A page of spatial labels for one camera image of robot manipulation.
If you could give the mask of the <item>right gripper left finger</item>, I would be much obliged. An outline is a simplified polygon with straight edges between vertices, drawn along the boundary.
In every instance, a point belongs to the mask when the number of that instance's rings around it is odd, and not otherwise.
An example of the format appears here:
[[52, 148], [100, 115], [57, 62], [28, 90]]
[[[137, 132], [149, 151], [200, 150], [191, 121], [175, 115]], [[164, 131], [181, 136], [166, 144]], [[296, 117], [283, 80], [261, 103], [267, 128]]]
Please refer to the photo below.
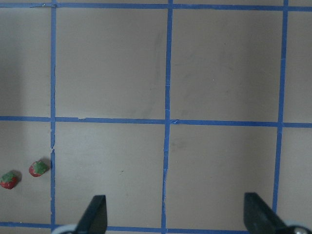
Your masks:
[[108, 226], [105, 195], [95, 195], [77, 224], [57, 227], [52, 234], [104, 234]]

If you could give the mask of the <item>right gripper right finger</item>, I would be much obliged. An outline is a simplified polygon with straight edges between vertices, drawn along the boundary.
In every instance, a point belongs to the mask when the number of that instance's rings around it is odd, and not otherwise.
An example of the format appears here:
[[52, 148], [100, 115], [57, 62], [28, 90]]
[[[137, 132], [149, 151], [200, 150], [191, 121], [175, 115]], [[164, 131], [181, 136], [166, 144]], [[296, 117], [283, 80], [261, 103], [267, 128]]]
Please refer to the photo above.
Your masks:
[[244, 194], [243, 222], [251, 234], [310, 234], [302, 225], [288, 225], [257, 193]]

